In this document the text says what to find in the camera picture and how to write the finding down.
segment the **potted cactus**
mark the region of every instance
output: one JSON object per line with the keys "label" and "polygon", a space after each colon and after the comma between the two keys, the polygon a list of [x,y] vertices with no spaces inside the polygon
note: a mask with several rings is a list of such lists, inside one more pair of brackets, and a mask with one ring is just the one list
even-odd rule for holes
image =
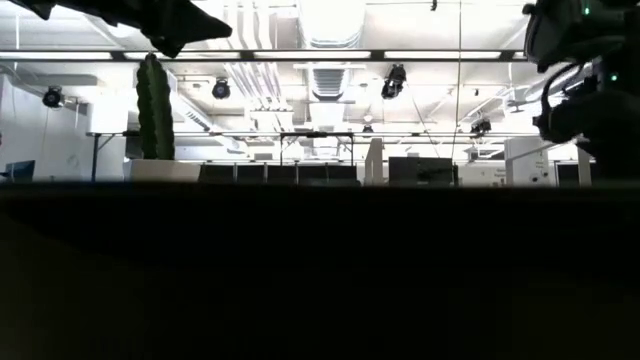
{"label": "potted cactus", "polygon": [[197,181],[200,167],[175,160],[171,88],[166,70],[149,53],[137,72],[142,160],[130,162],[132,180]]}

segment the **ceiling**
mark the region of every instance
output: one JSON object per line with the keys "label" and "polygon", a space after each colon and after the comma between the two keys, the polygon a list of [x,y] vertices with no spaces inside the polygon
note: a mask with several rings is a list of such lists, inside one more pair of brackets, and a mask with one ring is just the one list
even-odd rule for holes
{"label": "ceiling", "polygon": [[[232,0],[223,5],[229,6]],[[297,8],[294,0],[255,0],[269,5],[270,39],[278,49],[300,47]],[[365,49],[513,49],[523,48],[528,19],[521,13],[523,0],[440,0],[430,11],[431,1],[367,0],[360,47]],[[194,1],[206,9],[219,2]],[[240,12],[246,1],[240,1]],[[210,49],[212,43],[189,44],[188,49]],[[114,30],[96,18],[57,7],[52,19],[35,15],[0,1],[0,49],[34,50],[152,50],[138,32]],[[278,63],[282,93],[293,110],[296,127],[309,125],[307,71],[293,63]],[[353,75],[341,101],[348,102],[343,124],[361,124],[371,115],[375,126],[385,131],[454,131],[456,124],[480,105],[505,132],[531,131],[531,113],[512,114],[496,97],[505,89],[539,83],[544,75],[527,63],[420,63],[405,64],[407,84],[401,95],[383,101],[380,92],[391,63],[367,63]],[[232,96],[215,100],[211,89],[217,77],[227,77],[220,63],[168,63],[180,80],[180,92],[215,121],[221,115],[242,115],[247,105],[231,81]],[[131,63],[21,63],[19,72],[38,75],[92,75],[108,87],[131,87],[136,65]]]}

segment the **white wall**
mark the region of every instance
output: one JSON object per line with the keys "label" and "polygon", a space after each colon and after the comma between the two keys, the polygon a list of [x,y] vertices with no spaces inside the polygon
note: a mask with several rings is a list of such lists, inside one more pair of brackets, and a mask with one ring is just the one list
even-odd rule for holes
{"label": "white wall", "polygon": [[[13,86],[6,76],[0,77],[0,88],[0,170],[7,163],[36,160],[34,180],[90,180],[89,116],[66,108],[48,109],[41,96]],[[112,141],[101,155],[98,178],[121,179],[124,142]],[[109,166],[114,162],[119,163],[117,169]]]}

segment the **white planter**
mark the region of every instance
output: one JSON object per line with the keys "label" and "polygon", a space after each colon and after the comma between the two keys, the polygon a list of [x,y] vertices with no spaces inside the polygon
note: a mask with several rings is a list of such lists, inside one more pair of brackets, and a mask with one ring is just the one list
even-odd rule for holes
{"label": "white planter", "polygon": [[124,164],[127,181],[197,182],[200,165],[172,160],[131,160]]}

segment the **cactus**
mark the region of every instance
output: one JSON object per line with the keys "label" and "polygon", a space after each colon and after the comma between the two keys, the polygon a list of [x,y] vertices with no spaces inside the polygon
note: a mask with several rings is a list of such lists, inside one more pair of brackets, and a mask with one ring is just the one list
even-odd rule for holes
{"label": "cactus", "polygon": [[144,158],[173,160],[173,116],[167,73],[155,55],[149,53],[140,63],[137,77],[138,121]]}

